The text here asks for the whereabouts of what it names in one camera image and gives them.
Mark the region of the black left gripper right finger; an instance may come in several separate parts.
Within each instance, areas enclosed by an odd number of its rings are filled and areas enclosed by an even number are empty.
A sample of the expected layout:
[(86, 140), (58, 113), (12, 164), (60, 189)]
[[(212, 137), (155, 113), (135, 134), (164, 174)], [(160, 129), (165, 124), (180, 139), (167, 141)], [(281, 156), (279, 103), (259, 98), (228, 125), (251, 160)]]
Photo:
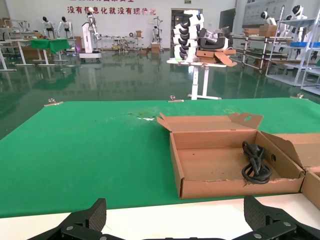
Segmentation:
[(303, 224), (281, 208), (261, 204), (247, 195), (243, 199), (244, 219), (252, 229), (241, 240), (318, 240), (320, 230)]

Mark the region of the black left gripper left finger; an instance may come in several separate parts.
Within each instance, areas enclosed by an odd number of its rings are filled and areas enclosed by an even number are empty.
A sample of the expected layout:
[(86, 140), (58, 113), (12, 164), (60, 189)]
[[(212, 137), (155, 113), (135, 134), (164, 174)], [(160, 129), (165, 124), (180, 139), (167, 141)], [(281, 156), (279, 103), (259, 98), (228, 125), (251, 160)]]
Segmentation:
[(102, 233), (107, 202), (98, 198), (88, 209), (70, 213), (58, 226), (32, 237), (33, 240), (106, 240)]

